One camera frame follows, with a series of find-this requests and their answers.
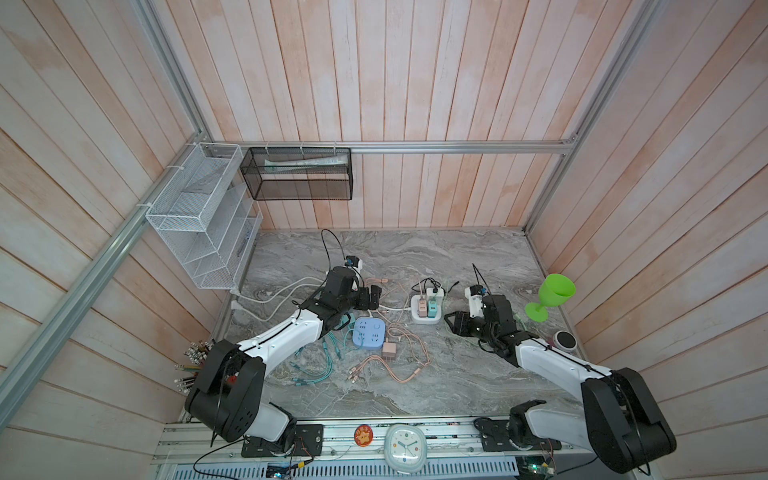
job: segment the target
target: orange round sticker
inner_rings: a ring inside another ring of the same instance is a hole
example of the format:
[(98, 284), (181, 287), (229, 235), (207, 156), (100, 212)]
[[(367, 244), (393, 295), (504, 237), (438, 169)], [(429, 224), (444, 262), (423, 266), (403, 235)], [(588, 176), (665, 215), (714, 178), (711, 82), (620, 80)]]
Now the orange round sticker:
[(361, 425), (355, 430), (355, 443), (367, 447), (373, 442), (373, 430), (368, 425)]

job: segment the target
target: power strip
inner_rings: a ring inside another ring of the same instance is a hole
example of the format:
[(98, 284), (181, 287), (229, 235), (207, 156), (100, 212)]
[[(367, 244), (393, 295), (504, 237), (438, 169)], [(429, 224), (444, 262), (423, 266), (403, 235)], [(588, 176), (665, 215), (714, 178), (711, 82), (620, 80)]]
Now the power strip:
[(417, 293), (416, 295), (411, 297), (411, 318), (413, 318), (413, 321), (420, 324), (420, 325), (435, 325), (437, 322), (442, 320), (442, 301), (445, 297), (445, 290), (442, 288), (438, 288), (435, 290), (434, 288), (428, 288), (425, 297), (427, 300), (427, 312), (429, 313), (429, 301), (434, 300), (437, 302), (437, 308), (435, 309), (435, 316), (419, 316), (419, 299), (421, 298), (421, 293)]

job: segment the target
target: wood panel wall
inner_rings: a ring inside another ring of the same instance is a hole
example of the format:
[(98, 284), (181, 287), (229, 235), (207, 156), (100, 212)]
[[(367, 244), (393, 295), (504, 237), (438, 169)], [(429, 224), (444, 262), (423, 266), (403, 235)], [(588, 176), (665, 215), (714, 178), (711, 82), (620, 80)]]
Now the wood panel wall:
[[(641, 2), (155, 0), (225, 141), (542, 140), (581, 119)], [(559, 156), (366, 155), (265, 228), (521, 226)]]
[[(129, 2), (0, 2), (0, 367), (194, 129)], [(142, 478), (221, 299), (147, 232), (0, 435), (2, 478)]]
[(590, 360), (660, 403), (665, 478), (768, 475), (767, 26), (670, 2), (531, 235)]

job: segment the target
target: gray marble surface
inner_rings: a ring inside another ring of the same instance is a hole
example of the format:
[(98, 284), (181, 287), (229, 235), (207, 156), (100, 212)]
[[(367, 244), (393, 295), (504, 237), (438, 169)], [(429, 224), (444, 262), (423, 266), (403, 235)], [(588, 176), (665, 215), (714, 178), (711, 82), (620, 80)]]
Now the gray marble surface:
[[(528, 243), (511, 229), (349, 231), (338, 235), (345, 253), (363, 261), (365, 278), (389, 280), (382, 285), (382, 305), (406, 305), (410, 297), (406, 291), (410, 291), (411, 285), (432, 276), (446, 289), (456, 280), (460, 281), (445, 298), (445, 312), (467, 310), (464, 288), (475, 283), (472, 272), (472, 263), (475, 263), (492, 292), (505, 294), (513, 310), (525, 317), (523, 307), (536, 300), (542, 281)], [(326, 242), (333, 265), (341, 264), (342, 255), (336, 241), (326, 234)], [(303, 276), (323, 278), (327, 267), (328, 259), (318, 232), (260, 233), (243, 292), (265, 299)], [(299, 288), (292, 300), (304, 300), (313, 290), (312, 287)], [(247, 300), (241, 303), (266, 318), (282, 298), (284, 296), (268, 304)], [(255, 336), (286, 319), (294, 309), (288, 300), (266, 323), (244, 312), (235, 312), (227, 339), (236, 342)], [(356, 313), (367, 316), (367, 313)], [(397, 319), (401, 314), (404, 324), (425, 340), (432, 357), (432, 363), (410, 382), (395, 382), (378, 362), (369, 363), (357, 382), (346, 381), (349, 369), (371, 353), (350, 350), (341, 361), (333, 355), (331, 376), (310, 386), (295, 386), (292, 379), (306, 378), (306, 375), (284, 362), (266, 378), (265, 399), (299, 418), (508, 415), (510, 407), (531, 399), (561, 406), (575, 403), (575, 399), (548, 380), (482, 352), (474, 339), (453, 335), (442, 321), (434, 326), (420, 326), (413, 323), (408, 312), (391, 313), (388, 317)], [(548, 338), (564, 325), (560, 312), (550, 309), (546, 323), (527, 320), (525, 328)], [(336, 333), (336, 338), (342, 337), (342, 332)], [(348, 345), (354, 347), (351, 334)], [(410, 348), (403, 340), (398, 344), (397, 359), (390, 363), (400, 378), (407, 378), (416, 368), (411, 357)], [(322, 371), (326, 365), (322, 340), (307, 346), (296, 362), (308, 370)]]

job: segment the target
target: clock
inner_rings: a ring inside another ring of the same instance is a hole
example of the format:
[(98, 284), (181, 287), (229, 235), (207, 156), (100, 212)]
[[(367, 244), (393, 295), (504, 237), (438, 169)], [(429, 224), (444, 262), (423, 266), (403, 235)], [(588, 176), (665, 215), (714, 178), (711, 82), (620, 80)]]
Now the clock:
[(400, 473), (416, 473), (427, 462), (427, 439), (416, 427), (396, 423), (384, 438), (384, 459)]

